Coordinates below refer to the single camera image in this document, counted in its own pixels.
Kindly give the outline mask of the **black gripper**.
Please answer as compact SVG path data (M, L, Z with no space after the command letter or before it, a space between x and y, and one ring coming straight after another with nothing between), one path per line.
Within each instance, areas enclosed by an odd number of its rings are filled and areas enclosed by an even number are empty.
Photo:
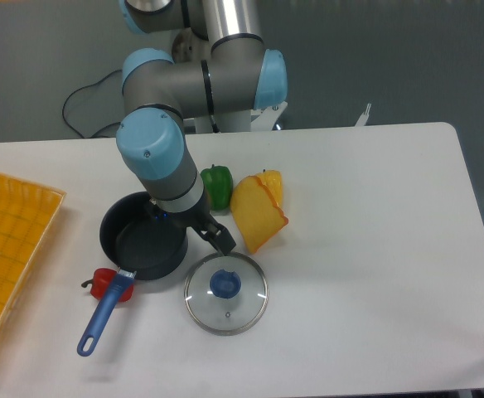
M236 242L223 225L215 225L211 215L208 196L205 192L191 208L184 211L166 211L148 197L144 205L147 215L152 218L167 219L180 228L192 228L203 240L208 240L219 253L228 255L235 247Z

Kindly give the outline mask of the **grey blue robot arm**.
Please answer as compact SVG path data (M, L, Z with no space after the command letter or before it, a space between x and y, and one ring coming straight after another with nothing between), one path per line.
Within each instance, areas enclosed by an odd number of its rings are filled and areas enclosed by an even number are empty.
M227 255L235 241L211 215L184 122L282 104L284 58L264 46L254 1L122 1L119 8L132 32L186 28L210 47L208 57L193 61L177 62L153 48L126 58L117 146L161 210Z

